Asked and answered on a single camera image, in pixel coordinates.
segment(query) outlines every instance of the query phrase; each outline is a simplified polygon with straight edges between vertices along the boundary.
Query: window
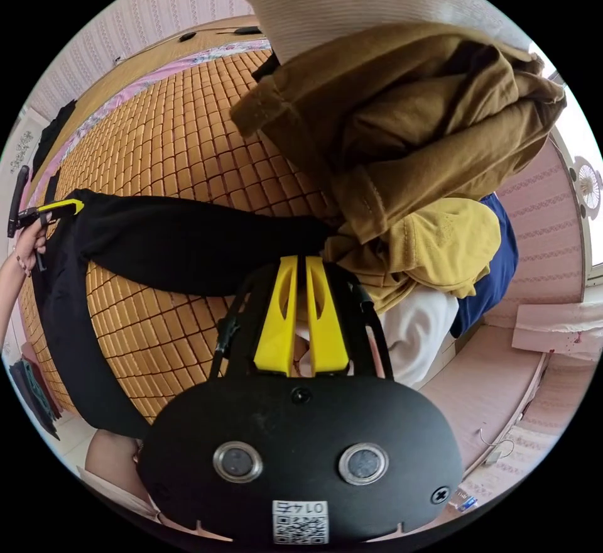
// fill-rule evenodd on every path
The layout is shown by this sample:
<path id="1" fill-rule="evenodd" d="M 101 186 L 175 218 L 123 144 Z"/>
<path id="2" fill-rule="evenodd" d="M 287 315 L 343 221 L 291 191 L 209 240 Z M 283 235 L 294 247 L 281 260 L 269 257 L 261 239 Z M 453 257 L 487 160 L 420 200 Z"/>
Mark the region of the window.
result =
<path id="1" fill-rule="evenodd" d="M 595 171 L 599 171 L 603 175 L 603 158 L 599 145 L 578 100 L 546 55 L 535 44 L 530 46 L 530 51 L 536 52 L 545 61 L 543 75 L 565 86 L 567 107 L 557 120 L 553 130 L 553 139 L 561 149 L 566 162 L 573 164 L 576 156 L 584 157 Z M 587 262 L 587 284 L 601 284 L 603 283 L 603 202 L 596 218 L 593 220 L 583 217 L 582 226 Z"/>

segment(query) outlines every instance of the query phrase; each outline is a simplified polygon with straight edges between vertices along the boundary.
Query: hand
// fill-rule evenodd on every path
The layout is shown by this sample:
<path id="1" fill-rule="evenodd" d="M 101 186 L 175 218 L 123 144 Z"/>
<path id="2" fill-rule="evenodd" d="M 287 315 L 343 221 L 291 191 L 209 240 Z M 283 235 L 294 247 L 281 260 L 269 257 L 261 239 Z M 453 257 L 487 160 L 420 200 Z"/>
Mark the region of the hand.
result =
<path id="1" fill-rule="evenodd" d="M 46 215 L 46 223 L 50 220 L 50 214 Z M 23 262 L 27 272 L 36 265 L 35 252 L 46 251 L 46 226 L 38 218 L 31 226 L 24 228 L 14 246 L 14 253 Z"/>

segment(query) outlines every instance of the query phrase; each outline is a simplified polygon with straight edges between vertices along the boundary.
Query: patterned wallpaper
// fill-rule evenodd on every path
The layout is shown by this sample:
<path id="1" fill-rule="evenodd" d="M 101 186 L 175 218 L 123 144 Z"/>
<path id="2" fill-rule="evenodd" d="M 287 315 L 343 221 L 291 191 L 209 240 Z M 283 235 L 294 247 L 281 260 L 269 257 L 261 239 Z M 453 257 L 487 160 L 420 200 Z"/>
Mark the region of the patterned wallpaper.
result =
<path id="1" fill-rule="evenodd" d="M 47 119 L 130 57 L 156 42 L 218 19 L 252 14 L 245 0 L 117 0 L 67 44 L 26 104 Z"/>
<path id="2" fill-rule="evenodd" d="M 582 236 L 567 167 L 548 140 L 538 156 L 498 190 L 519 249 L 506 296 L 486 315 L 496 327 L 515 326 L 520 304 L 580 302 L 584 284 Z"/>

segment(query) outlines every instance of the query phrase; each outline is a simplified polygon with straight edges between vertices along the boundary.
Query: yellow plastic bracket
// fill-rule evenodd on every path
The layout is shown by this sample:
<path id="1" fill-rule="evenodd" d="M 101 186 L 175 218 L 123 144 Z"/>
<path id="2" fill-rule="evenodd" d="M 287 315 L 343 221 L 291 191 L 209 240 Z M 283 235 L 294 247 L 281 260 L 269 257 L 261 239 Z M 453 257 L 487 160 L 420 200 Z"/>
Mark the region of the yellow plastic bracket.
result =
<path id="1" fill-rule="evenodd" d="M 259 371 L 291 376 L 297 314 L 297 265 L 297 256 L 281 258 L 254 357 Z"/>
<path id="2" fill-rule="evenodd" d="M 312 375 L 345 371 L 349 357 L 325 267 L 319 257 L 306 258 L 306 289 Z"/>
<path id="3" fill-rule="evenodd" d="M 73 210 L 73 215 L 79 214 L 82 209 L 84 209 L 84 204 L 79 201 L 79 199 L 63 199 L 62 201 L 55 201 L 54 203 L 49 203 L 48 205 L 42 205 L 38 208 L 38 212 L 43 214 L 45 212 L 51 212 L 55 209 L 60 209 L 62 207 L 66 207 L 68 205 L 74 205 L 75 208 Z"/>

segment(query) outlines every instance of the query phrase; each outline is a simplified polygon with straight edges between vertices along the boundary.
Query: navy blue fabric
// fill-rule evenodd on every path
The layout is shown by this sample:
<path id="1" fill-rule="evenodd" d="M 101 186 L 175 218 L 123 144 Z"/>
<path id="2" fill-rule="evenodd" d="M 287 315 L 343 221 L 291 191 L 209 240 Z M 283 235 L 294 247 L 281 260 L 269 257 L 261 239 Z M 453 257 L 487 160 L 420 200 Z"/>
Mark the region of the navy blue fabric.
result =
<path id="1" fill-rule="evenodd" d="M 501 246 L 490 262 L 490 274 L 475 284 L 475 295 L 459 300 L 459 311 L 450 328 L 450 335 L 453 337 L 460 337 L 485 312 L 503 299 L 519 263 L 515 233 L 503 205 L 494 193 L 484 197 L 481 203 L 488 206 L 498 217 Z"/>

